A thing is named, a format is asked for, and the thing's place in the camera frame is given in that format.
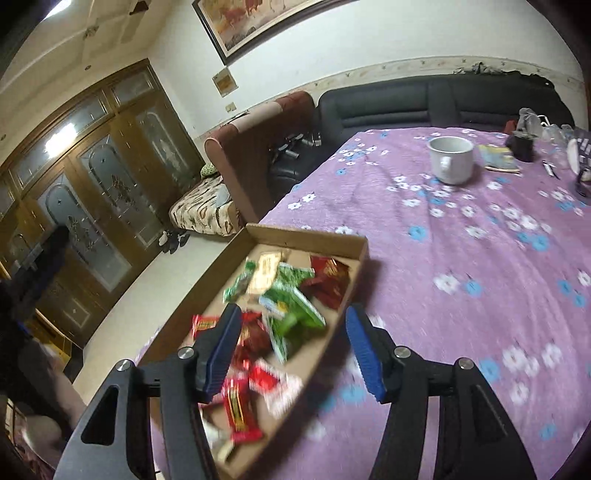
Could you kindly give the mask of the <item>yellow cake snack packet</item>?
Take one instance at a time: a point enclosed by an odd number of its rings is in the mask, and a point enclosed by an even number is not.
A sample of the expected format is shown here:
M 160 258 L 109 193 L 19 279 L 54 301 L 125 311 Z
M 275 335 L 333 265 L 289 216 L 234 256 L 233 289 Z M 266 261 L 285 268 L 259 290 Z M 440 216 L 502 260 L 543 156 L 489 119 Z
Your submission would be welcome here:
M 276 279 L 277 270 L 281 262 L 283 262 L 282 252 L 266 252 L 260 255 L 259 261 L 256 263 L 256 269 L 252 274 L 252 279 L 246 288 L 246 294 L 259 296 L 266 293 Z

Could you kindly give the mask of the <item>red white snack packet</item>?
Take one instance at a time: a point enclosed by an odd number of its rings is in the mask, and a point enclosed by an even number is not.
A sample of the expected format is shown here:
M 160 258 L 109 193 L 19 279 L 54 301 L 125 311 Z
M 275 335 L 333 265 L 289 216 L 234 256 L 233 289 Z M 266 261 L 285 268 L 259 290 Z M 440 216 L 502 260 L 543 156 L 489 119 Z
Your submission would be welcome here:
M 280 419 L 294 406 L 304 382 L 300 377 L 283 372 L 263 358 L 250 366 L 249 387 L 263 397 L 266 409 L 274 419 Z

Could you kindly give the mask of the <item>light green candy packet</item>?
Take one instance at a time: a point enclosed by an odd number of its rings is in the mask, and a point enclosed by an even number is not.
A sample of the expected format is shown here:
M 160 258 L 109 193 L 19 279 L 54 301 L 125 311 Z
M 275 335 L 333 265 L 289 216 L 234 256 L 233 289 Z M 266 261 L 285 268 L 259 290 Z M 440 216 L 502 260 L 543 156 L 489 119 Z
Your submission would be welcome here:
M 240 273 L 235 281 L 226 288 L 222 293 L 222 301 L 224 303 L 236 302 L 240 296 L 245 294 L 249 282 L 252 279 L 253 273 L 256 271 L 256 261 L 246 260 L 245 267 L 243 267 L 242 273 Z

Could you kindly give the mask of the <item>green snack packet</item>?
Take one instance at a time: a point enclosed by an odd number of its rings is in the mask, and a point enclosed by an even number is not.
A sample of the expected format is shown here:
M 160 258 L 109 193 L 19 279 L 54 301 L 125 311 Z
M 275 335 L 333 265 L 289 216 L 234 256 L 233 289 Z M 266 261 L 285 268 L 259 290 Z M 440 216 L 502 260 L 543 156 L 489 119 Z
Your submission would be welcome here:
M 259 296 L 259 305 L 264 310 L 263 324 L 281 364 L 286 364 L 304 342 L 322 335 L 327 329 L 325 317 L 300 289 L 304 280 L 314 277 L 314 269 L 280 262 L 276 279 Z

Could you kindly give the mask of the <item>cardboard box tray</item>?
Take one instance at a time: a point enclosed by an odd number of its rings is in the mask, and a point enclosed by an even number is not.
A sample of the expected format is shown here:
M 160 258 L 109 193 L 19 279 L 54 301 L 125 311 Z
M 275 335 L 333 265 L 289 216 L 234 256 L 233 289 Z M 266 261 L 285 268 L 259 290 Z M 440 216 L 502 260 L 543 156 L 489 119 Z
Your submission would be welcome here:
M 283 262 L 298 268 L 311 268 L 311 255 L 332 257 L 349 266 L 351 282 L 338 310 L 329 309 L 318 299 L 304 294 L 325 317 L 327 329 L 322 335 L 304 342 L 286 364 L 281 364 L 277 360 L 271 347 L 270 336 L 263 324 L 264 310 L 259 305 L 260 295 L 247 295 L 245 291 L 245 294 L 236 302 L 222 301 L 223 291 L 242 273 L 245 261 L 252 260 L 257 263 L 260 255 L 266 252 L 282 252 Z M 242 330 L 225 379 L 236 374 L 246 374 L 249 377 L 250 366 L 257 359 L 263 358 L 276 369 L 300 377 L 305 388 L 315 374 L 325 350 L 342 322 L 342 316 L 356 290 L 356 283 L 367 255 L 368 242 L 361 236 L 249 224 L 228 243 L 221 255 L 185 295 L 141 356 L 139 365 L 162 361 L 180 348 L 191 346 L 200 334 L 216 326 L 226 305 L 235 304 L 242 311 Z M 303 395 L 304 388 L 297 400 Z M 252 410 L 256 414 L 260 430 L 263 431 L 263 438 L 256 442 L 236 444 L 231 440 L 231 430 L 221 391 L 213 396 L 211 402 L 197 407 L 218 474 L 216 479 L 238 479 L 249 471 L 262 456 L 267 444 L 276 437 L 294 408 L 294 406 L 291 407 L 280 419 L 274 419 L 267 411 L 263 397 L 252 391 L 250 387 L 249 390 Z M 151 421 L 156 429 L 154 438 L 156 460 L 170 478 L 166 465 L 158 399 L 151 399 L 150 409 Z

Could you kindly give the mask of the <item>dark red foil snack packet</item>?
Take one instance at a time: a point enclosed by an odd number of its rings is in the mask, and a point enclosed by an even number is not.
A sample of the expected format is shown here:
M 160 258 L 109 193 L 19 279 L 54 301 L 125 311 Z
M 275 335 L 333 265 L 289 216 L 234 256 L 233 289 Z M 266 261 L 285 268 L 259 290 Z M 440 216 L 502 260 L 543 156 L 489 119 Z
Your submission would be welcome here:
M 301 290 L 325 307 L 338 310 L 351 282 L 349 266 L 332 257 L 311 255 L 311 268 L 315 275 L 301 282 Z

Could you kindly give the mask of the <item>purple floral tablecloth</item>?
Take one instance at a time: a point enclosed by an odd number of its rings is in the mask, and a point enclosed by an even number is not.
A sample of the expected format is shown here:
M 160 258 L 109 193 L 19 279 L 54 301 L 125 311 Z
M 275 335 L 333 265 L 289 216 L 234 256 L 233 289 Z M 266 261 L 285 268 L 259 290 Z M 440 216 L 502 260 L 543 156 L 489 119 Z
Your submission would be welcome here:
M 473 359 L 549 479 L 590 421 L 590 209 L 544 141 L 516 174 L 440 183 L 428 144 L 445 136 L 355 134 L 263 224 L 366 237 L 370 320 L 426 359 Z

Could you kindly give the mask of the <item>patterned daybed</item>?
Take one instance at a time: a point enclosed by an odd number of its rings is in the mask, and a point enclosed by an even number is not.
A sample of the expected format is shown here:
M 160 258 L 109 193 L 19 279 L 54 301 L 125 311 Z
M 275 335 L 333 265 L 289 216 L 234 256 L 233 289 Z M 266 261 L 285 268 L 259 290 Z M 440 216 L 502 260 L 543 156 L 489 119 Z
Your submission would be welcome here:
M 228 187 L 211 163 L 201 168 L 197 184 L 171 206 L 169 218 L 176 228 L 202 235 L 231 237 L 243 226 Z

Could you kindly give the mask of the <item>wooden glass door cabinet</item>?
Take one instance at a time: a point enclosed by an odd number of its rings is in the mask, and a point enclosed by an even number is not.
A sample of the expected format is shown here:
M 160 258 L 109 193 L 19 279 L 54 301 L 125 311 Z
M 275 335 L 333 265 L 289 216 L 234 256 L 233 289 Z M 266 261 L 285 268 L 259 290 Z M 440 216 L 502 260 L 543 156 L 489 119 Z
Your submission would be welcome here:
M 148 61 L 85 89 L 41 122 L 1 168 L 1 270 L 55 226 L 65 262 L 37 309 L 84 346 L 159 251 L 171 205 L 202 157 Z

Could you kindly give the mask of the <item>small booklet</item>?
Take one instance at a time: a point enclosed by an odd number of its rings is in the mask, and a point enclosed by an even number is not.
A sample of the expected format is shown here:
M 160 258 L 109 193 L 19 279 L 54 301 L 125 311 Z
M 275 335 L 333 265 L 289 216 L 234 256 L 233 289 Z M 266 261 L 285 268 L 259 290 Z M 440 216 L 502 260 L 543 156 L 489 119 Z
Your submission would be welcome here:
M 510 149 L 495 145 L 479 145 L 478 150 L 486 170 L 518 174 L 521 172 Z

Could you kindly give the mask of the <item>white ceramic mug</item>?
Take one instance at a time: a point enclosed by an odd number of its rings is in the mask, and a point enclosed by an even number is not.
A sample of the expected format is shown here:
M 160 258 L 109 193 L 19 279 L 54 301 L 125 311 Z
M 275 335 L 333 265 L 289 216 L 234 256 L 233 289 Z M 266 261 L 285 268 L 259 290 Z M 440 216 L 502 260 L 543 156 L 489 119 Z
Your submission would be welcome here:
M 459 186 L 472 179 L 475 145 L 471 141 L 456 136 L 439 136 L 431 139 L 427 146 L 432 173 L 439 181 Z

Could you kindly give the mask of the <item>black pouch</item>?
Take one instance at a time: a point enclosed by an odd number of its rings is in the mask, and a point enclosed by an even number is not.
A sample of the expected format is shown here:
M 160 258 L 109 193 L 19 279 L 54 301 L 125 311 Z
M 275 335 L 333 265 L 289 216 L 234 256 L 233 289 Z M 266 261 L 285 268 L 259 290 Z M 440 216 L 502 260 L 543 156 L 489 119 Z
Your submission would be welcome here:
M 521 108 L 516 126 L 505 145 L 517 160 L 532 163 L 535 159 L 534 142 L 542 135 L 543 126 L 539 116 L 530 108 Z

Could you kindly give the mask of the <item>black sofa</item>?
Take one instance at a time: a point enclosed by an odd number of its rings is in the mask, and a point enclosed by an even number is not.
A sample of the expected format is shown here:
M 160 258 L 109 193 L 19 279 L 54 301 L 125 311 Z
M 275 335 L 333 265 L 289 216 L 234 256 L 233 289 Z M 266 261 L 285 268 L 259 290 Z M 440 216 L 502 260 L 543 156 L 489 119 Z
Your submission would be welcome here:
M 525 107 L 559 126 L 575 125 L 552 82 L 519 72 L 409 77 L 329 90 L 311 114 L 312 137 L 321 145 L 298 144 L 291 148 L 295 158 L 274 153 L 267 174 L 271 196 L 283 198 L 356 133 L 412 127 L 501 132 Z

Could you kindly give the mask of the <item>framed wall painting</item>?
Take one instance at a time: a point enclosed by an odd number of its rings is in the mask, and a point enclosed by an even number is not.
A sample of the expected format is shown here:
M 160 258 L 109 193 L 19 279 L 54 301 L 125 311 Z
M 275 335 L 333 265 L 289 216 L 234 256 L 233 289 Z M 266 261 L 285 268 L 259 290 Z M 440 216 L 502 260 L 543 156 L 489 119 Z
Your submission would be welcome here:
M 224 66 L 304 19 L 346 1 L 193 1 L 191 6 Z

